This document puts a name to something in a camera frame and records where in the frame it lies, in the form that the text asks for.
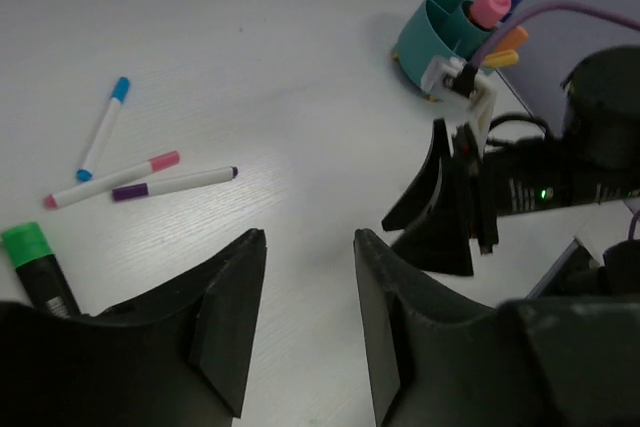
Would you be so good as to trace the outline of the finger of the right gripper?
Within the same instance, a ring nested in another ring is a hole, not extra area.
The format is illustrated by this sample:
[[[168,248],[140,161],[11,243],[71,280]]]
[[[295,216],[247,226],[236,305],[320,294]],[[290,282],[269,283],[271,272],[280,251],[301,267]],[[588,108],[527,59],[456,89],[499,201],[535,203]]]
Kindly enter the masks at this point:
[[[470,223],[471,200],[465,169],[450,158],[444,168],[438,203],[424,222],[400,230],[402,234],[392,250],[419,270],[471,277]]]
[[[425,221],[439,201],[444,168],[450,158],[446,123],[443,119],[436,119],[427,158],[409,187],[382,220],[385,232],[410,229]]]

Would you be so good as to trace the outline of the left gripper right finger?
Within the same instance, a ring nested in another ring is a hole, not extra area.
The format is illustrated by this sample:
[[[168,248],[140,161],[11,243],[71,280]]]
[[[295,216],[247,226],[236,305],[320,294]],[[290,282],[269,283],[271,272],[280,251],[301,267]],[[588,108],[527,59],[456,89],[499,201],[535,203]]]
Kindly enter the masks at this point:
[[[635,426],[639,304],[468,299],[373,231],[354,238],[379,426]]]

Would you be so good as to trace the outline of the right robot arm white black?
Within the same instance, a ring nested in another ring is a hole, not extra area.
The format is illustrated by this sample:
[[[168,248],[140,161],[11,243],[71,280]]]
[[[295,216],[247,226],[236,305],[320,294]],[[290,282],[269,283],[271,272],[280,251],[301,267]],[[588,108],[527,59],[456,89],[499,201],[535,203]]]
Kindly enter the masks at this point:
[[[562,87],[558,137],[540,118],[494,117],[483,79],[454,134],[435,120],[423,166],[382,221],[400,234],[392,251],[419,270],[470,277],[469,242],[492,253],[500,217],[638,198],[638,47],[589,55]]]

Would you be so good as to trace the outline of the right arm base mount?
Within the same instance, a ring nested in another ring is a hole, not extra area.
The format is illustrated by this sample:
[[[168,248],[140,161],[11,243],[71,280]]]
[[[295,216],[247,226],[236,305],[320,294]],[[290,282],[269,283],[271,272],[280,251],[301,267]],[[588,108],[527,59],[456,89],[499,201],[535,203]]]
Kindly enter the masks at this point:
[[[639,241],[619,242],[597,261],[574,240],[528,294],[529,299],[576,296],[638,297]]]

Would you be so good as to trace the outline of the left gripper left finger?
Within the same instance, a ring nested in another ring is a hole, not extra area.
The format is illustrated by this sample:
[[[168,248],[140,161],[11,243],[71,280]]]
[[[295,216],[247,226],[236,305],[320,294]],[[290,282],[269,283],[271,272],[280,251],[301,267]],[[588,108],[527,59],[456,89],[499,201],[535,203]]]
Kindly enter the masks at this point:
[[[5,426],[228,426],[241,415],[266,266],[251,229],[96,316],[1,305]]]

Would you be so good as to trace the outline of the orange highlighter cap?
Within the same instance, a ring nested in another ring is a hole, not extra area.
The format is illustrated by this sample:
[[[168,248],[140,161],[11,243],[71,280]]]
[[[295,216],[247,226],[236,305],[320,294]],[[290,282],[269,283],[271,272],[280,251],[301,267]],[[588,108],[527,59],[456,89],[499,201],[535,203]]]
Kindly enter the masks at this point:
[[[501,39],[494,51],[517,50],[528,38],[529,32],[523,26],[518,26]]]

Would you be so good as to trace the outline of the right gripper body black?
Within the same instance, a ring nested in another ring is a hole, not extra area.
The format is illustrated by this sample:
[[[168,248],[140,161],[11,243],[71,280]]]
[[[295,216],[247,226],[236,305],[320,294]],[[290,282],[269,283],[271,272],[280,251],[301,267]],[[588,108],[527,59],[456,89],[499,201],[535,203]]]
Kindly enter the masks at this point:
[[[464,166],[470,196],[469,236],[489,254],[499,243],[497,219],[639,196],[639,165],[602,168],[564,148],[559,140],[529,137],[481,154],[471,128],[453,136],[455,160]]]

